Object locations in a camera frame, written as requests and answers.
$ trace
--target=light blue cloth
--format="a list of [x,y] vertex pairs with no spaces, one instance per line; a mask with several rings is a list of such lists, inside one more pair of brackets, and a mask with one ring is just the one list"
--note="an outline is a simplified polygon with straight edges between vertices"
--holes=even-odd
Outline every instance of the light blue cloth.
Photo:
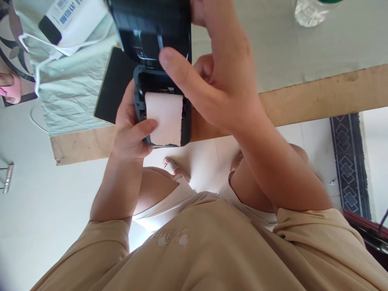
[[[44,39],[37,23],[51,2],[14,0],[26,32]],[[296,0],[235,4],[253,46],[259,92],[388,63],[387,0],[344,0],[315,28],[296,23]],[[91,38],[98,38],[105,28],[102,23]],[[50,136],[107,126],[93,118],[93,111],[110,49],[117,41],[114,29],[110,35],[43,68],[40,95]],[[33,40],[29,44],[33,64],[47,58],[49,47]],[[192,48],[193,61],[211,52],[205,29],[192,28]]]

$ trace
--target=foot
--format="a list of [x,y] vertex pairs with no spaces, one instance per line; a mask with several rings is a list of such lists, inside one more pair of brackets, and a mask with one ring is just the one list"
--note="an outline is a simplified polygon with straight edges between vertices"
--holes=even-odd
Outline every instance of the foot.
[[244,154],[242,152],[240,152],[240,154],[237,156],[237,158],[234,160],[232,166],[230,167],[230,170],[229,170],[229,180],[233,176],[233,174],[237,170],[237,168],[239,167],[239,165],[240,165],[241,161],[243,160],[243,158],[244,158]]
[[14,84],[13,76],[0,73],[0,87],[12,86]]
[[20,77],[17,75],[0,73],[0,95],[8,103],[18,104],[21,100]]
[[171,158],[165,158],[163,161],[163,168],[171,175],[176,176],[182,174],[185,180],[190,183],[190,177],[182,170]]

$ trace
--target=black phone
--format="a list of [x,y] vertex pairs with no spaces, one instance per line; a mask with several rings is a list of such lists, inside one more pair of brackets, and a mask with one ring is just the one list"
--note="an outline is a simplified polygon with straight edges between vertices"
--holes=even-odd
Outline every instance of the black phone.
[[94,110],[95,118],[116,123],[117,110],[136,66],[120,48],[112,48]]

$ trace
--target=paper roll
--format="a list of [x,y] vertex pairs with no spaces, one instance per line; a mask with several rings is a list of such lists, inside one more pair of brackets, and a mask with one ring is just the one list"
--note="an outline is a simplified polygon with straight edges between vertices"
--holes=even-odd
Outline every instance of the paper roll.
[[180,146],[183,96],[152,92],[145,94],[147,118],[158,122],[158,128],[151,133],[151,142],[157,146]]

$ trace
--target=shirt sleeve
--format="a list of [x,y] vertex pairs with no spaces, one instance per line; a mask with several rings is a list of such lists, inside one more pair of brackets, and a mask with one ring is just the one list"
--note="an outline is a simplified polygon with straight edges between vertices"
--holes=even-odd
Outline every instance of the shirt sleeve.
[[129,253],[129,225],[89,222],[78,240],[35,284],[39,290],[88,290]]
[[386,290],[387,272],[367,251],[361,235],[338,210],[297,212],[279,209],[277,218],[274,233],[292,242],[311,265],[325,261],[338,272]]

